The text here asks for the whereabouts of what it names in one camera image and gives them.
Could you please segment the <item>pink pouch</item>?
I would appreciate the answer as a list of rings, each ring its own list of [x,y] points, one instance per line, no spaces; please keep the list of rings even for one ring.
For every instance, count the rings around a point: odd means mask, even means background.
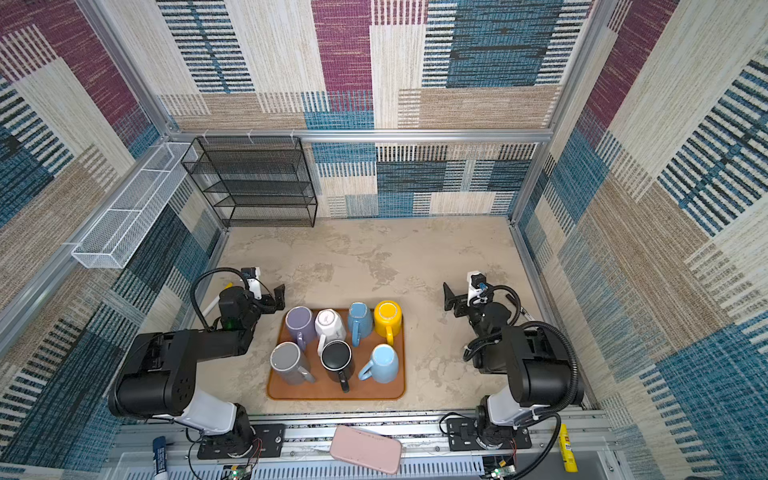
[[[339,425],[329,453],[335,460],[394,475],[400,468],[402,444],[393,438]]]

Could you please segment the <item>yellow marker right rail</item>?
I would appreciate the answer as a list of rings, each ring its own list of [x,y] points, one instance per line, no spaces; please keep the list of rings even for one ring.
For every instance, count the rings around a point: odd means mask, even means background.
[[[565,424],[562,424],[560,427],[558,441],[564,470],[567,473],[577,473],[578,465],[572,450],[568,429]]]

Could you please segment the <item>black mug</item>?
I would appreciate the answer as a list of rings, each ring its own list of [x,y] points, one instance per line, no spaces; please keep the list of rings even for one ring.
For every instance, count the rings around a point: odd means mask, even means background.
[[[329,378],[349,393],[354,377],[355,364],[352,347],[344,340],[329,342],[320,355],[320,360]]]

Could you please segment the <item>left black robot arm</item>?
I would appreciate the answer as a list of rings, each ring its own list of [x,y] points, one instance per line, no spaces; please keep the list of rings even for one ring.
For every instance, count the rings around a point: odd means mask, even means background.
[[[234,274],[242,284],[220,292],[220,317],[209,324],[196,291],[203,279],[216,273]],[[202,327],[137,335],[108,395],[110,412],[116,417],[169,420],[194,429],[201,435],[201,449],[215,459],[253,452],[257,437],[245,407],[196,385],[200,362],[245,354],[259,319],[285,309],[283,284],[260,295],[251,290],[252,284],[262,285],[255,268],[218,267],[193,280],[190,302]]]

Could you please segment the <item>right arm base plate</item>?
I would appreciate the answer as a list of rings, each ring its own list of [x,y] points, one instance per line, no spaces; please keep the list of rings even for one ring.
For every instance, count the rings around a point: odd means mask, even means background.
[[[530,435],[522,428],[482,424],[473,418],[449,416],[439,422],[451,451],[530,449]]]

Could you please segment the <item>yellow mug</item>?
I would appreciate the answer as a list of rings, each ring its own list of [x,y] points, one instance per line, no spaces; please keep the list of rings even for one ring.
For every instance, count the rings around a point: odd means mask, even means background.
[[[402,330],[402,309],[391,300],[379,302],[373,311],[374,331],[384,338],[390,346],[394,346],[395,337]]]

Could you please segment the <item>yellow white marker pen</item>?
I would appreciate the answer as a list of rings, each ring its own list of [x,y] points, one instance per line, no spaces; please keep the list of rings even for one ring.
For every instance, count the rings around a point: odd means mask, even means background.
[[[218,307],[220,296],[216,295],[211,302],[202,310],[203,317],[207,317],[215,308]]]

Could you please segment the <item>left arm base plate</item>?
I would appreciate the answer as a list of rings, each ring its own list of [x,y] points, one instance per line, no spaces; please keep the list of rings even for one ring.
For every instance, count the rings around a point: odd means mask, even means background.
[[[224,460],[279,457],[285,434],[285,424],[256,424],[244,433],[230,432],[204,436],[196,458],[198,460]]]

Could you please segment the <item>light blue mug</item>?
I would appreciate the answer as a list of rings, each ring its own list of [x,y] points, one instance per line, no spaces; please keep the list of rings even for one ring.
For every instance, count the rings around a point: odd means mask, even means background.
[[[358,373],[358,379],[373,379],[377,383],[388,384],[395,380],[398,372],[399,357],[396,351],[388,344],[380,344],[372,350],[369,361]]]

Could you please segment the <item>white faceted mug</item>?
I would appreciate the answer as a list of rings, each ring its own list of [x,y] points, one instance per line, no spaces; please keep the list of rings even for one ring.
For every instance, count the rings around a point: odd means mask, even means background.
[[[315,331],[318,337],[318,355],[322,354],[323,349],[329,342],[345,340],[347,336],[341,315],[333,309],[323,309],[317,313]]]

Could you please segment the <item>brown serving tray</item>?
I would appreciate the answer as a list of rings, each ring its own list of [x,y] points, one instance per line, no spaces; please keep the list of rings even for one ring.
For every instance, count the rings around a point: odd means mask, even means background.
[[[375,350],[395,352],[397,371],[383,383],[374,378],[370,364]],[[348,331],[343,341],[330,342],[321,335],[308,343],[297,368],[285,379],[276,369],[270,370],[267,396],[272,400],[396,400],[406,389],[405,341],[402,332],[394,336],[392,345],[386,335],[376,332],[352,343]]]

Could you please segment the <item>black mesh shelf rack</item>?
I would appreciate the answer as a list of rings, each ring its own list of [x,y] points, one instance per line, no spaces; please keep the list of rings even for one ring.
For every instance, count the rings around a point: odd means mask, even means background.
[[[315,224],[317,194],[296,137],[198,136],[181,164],[226,228]]]

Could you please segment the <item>purple mug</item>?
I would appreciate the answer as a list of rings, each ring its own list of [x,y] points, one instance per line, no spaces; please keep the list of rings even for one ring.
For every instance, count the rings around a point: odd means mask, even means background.
[[[311,342],[317,338],[314,314],[306,306],[296,306],[289,310],[284,320],[293,342],[302,351],[306,351]]]

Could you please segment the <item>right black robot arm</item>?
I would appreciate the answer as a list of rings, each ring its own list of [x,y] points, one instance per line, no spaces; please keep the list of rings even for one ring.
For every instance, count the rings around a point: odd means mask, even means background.
[[[462,352],[482,374],[504,375],[507,386],[484,396],[471,425],[450,420],[453,448],[529,448],[527,429],[579,403],[584,395],[575,349],[556,327],[536,321],[518,293],[490,285],[482,274],[456,295],[443,286],[444,309],[468,319],[475,338]]]

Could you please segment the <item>blue white marker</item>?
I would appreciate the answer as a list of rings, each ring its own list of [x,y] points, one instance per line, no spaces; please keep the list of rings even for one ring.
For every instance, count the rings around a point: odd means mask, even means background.
[[[152,442],[153,480],[168,480],[167,442],[164,436],[156,437]]]

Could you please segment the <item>grey mug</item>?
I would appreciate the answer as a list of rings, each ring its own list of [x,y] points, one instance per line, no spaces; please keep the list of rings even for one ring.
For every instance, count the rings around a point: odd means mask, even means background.
[[[270,354],[271,368],[289,385],[315,383],[309,362],[298,344],[282,342]]]

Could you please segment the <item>blue patterned mug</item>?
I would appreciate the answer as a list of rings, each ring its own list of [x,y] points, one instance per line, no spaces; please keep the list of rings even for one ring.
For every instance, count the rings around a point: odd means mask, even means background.
[[[374,329],[371,309],[362,302],[352,303],[348,310],[347,324],[352,345],[359,347],[362,340],[370,336]]]

